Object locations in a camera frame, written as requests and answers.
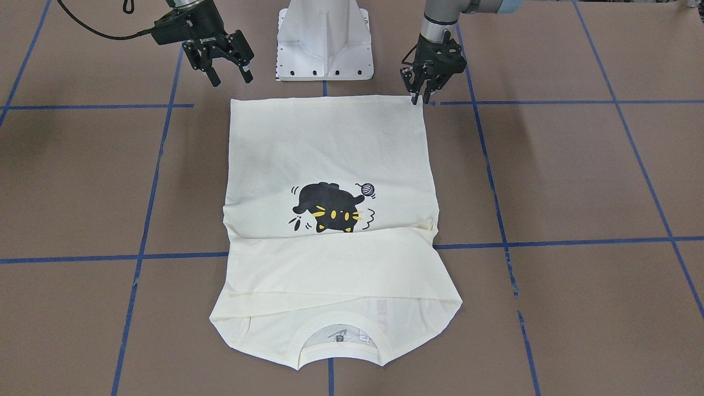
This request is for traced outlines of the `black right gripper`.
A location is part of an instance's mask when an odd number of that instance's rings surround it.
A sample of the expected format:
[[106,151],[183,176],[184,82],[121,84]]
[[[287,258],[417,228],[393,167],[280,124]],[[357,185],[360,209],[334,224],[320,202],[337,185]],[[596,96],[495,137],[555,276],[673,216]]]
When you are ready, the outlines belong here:
[[156,20],[152,38],[159,45],[181,42],[195,69],[204,69],[213,87],[221,84],[212,60],[224,58],[232,61],[246,84],[253,81],[250,62],[254,59],[241,30],[226,32],[218,7],[214,3],[168,3],[166,15]]

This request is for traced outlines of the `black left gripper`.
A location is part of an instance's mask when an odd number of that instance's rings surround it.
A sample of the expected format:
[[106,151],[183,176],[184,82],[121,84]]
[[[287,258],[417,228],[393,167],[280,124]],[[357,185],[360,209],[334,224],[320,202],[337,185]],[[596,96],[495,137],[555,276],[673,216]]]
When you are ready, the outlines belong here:
[[405,67],[400,69],[412,105],[417,105],[424,84],[422,102],[427,105],[433,93],[444,88],[453,75],[463,72],[467,61],[461,50],[451,32],[443,32],[440,42],[432,42],[420,35],[417,44],[401,61]]

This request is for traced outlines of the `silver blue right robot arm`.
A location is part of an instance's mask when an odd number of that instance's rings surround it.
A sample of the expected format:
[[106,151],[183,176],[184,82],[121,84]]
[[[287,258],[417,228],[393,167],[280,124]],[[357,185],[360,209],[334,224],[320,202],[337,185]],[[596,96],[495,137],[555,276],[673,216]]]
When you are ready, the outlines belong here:
[[245,83],[254,78],[249,64],[254,52],[241,30],[226,32],[221,14],[214,1],[168,1],[173,10],[156,20],[152,38],[159,45],[181,43],[194,70],[204,72],[213,87],[221,79],[213,68],[213,60],[224,58],[234,63]]

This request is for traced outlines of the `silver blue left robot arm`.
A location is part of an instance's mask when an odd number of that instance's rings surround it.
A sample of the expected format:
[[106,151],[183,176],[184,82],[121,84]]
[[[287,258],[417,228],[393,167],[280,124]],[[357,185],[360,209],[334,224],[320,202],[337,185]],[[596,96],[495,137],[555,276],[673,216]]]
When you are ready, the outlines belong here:
[[520,5],[521,1],[427,1],[416,45],[407,54],[413,60],[405,56],[399,71],[411,103],[421,100],[427,105],[434,92],[467,67],[452,33],[462,14],[512,13]]

